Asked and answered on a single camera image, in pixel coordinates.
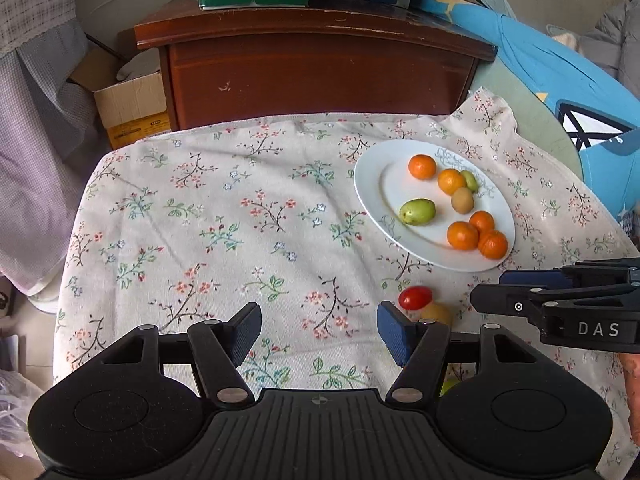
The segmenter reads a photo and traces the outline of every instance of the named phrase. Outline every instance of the floor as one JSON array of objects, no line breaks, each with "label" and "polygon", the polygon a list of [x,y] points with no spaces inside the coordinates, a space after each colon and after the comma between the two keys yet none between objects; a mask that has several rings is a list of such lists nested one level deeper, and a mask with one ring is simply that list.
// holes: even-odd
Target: floor
[{"label": "floor", "polygon": [[[22,295],[18,295],[14,314],[0,319],[0,335],[19,337],[20,372],[43,390],[53,381],[53,334],[55,316],[37,310]],[[42,472],[37,460],[18,458],[0,446],[0,474],[9,480],[32,480]]]}]

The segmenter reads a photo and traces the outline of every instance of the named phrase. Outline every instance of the cherry tomato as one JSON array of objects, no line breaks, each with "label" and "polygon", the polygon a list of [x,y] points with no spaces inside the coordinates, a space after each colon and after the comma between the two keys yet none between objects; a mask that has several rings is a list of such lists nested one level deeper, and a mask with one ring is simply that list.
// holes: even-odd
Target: cherry tomato
[{"label": "cherry tomato", "polygon": [[428,286],[410,286],[403,290],[398,297],[400,308],[405,310],[420,310],[431,303],[433,293]]}]

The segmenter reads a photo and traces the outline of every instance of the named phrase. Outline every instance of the gray blanket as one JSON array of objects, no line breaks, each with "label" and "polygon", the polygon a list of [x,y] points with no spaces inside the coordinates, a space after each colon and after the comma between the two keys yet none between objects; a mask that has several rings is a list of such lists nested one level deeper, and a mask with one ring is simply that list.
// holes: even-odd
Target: gray blanket
[{"label": "gray blanket", "polygon": [[640,0],[609,10],[580,38],[580,53],[640,99]]}]

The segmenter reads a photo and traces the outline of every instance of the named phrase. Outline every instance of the floral tablecloth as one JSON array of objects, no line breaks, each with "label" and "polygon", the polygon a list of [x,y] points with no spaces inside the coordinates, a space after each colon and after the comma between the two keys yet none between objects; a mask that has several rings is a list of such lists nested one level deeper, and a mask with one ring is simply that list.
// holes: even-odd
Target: floral tablecloth
[{"label": "floral tablecloth", "polygon": [[[432,267],[366,218],[354,164],[397,138],[448,148],[491,177],[516,223],[513,252],[499,268]],[[380,301],[428,285],[454,312],[455,330],[476,332],[490,317],[472,309],[469,293],[505,269],[637,254],[596,197],[520,138],[507,103],[484,89],[447,118],[322,114],[167,134],[109,154],[86,187],[60,293],[54,375],[60,380],[139,324],[181,332],[257,301],[262,335],[239,369],[255,393],[386,392],[399,369],[376,331]],[[607,401],[614,433],[599,471],[621,479],[637,448],[617,357],[542,346],[525,319],[497,320]],[[167,374],[193,384],[182,367]]]}]

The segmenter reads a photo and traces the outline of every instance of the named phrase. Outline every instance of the oval plate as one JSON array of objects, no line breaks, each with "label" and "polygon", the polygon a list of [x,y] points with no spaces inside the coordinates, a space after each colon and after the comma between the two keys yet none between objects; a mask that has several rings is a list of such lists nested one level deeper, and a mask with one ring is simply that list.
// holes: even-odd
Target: oval plate
[{"label": "oval plate", "polygon": [[[479,189],[474,194],[476,206],[471,213],[461,215],[453,210],[451,198],[438,187],[437,176],[431,180],[417,180],[409,174],[409,160],[419,153],[434,158],[438,173],[455,168],[474,174]],[[380,142],[359,158],[353,181],[362,206],[378,228],[405,251],[435,266],[459,272],[481,272],[498,266],[513,249],[515,224],[504,196],[482,171],[446,148],[419,140]],[[425,226],[407,226],[398,218],[397,212],[402,205],[414,198],[435,202],[436,217]],[[447,242],[447,229],[453,222],[468,221],[480,210],[494,216],[495,228],[509,241],[507,255],[501,260],[489,260],[477,250],[458,251]]]}]

